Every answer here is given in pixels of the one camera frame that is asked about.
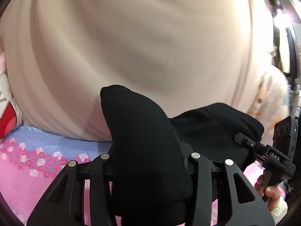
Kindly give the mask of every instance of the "pink bedspread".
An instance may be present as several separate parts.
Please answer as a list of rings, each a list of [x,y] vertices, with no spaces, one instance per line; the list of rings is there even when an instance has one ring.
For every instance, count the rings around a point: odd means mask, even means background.
[[[4,140],[0,144],[0,191],[10,208],[26,225],[29,215],[70,158],[64,152],[55,150],[47,153],[43,147],[28,149],[26,142],[17,142],[14,138]],[[88,154],[78,154],[73,159],[78,162],[90,161]],[[259,163],[253,163],[245,170],[245,175],[254,185],[263,170]],[[88,196],[85,196],[85,223],[91,225],[89,218]],[[212,207],[212,222],[216,224],[217,202]]]

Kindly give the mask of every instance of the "beige cloth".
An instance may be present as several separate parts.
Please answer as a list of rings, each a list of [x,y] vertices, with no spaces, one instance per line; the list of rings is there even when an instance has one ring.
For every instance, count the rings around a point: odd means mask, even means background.
[[[264,0],[12,0],[0,45],[29,124],[110,140],[99,92],[111,84],[169,117],[214,102],[247,112],[273,26]]]

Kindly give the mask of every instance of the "human hand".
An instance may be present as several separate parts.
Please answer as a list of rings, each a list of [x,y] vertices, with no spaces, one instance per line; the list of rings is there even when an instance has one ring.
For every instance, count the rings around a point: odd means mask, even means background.
[[[277,205],[279,203],[280,196],[281,196],[281,192],[280,192],[280,190],[278,188],[271,187],[271,186],[268,186],[266,188],[266,190],[264,191],[263,187],[262,187],[262,183],[263,183],[263,175],[261,175],[257,179],[257,182],[254,185],[254,188],[258,192],[259,196],[263,197],[264,194],[265,194],[266,197],[271,198],[271,201],[268,204],[268,209],[271,211],[275,207],[277,207]]]

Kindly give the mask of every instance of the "silver screw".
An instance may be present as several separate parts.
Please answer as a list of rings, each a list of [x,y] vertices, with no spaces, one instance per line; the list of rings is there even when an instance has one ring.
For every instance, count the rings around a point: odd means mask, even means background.
[[[232,166],[234,164],[234,162],[230,159],[227,159],[225,160],[225,163],[228,165],[228,166]]]
[[[102,155],[100,156],[100,158],[103,159],[103,160],[107,160],[107,159],[110,158],[110,155],[107,154],[107,153],[104,153],[104,154],[102,154]]]
[[[195,159],[198,159],[198,158],[201,157],[201,155],[199,153],[194,152],[194,153],[191,154],[191,157],[195,158]]]
[[[74,167],[76,165],[76,161],[69,161],[68,166]]]

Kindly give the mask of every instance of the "phone camera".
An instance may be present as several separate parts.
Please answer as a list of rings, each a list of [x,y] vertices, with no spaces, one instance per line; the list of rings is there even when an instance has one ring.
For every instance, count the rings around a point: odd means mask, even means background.
[[[288,128],[289,128],[289,125],[288,123],[285,124],[285,128],[284,128],[284,131],[287,133],[288,132]]]
[[[281,126],[280,128],[279,128],[279,135],[282,135],[283,134],[283,126]]]

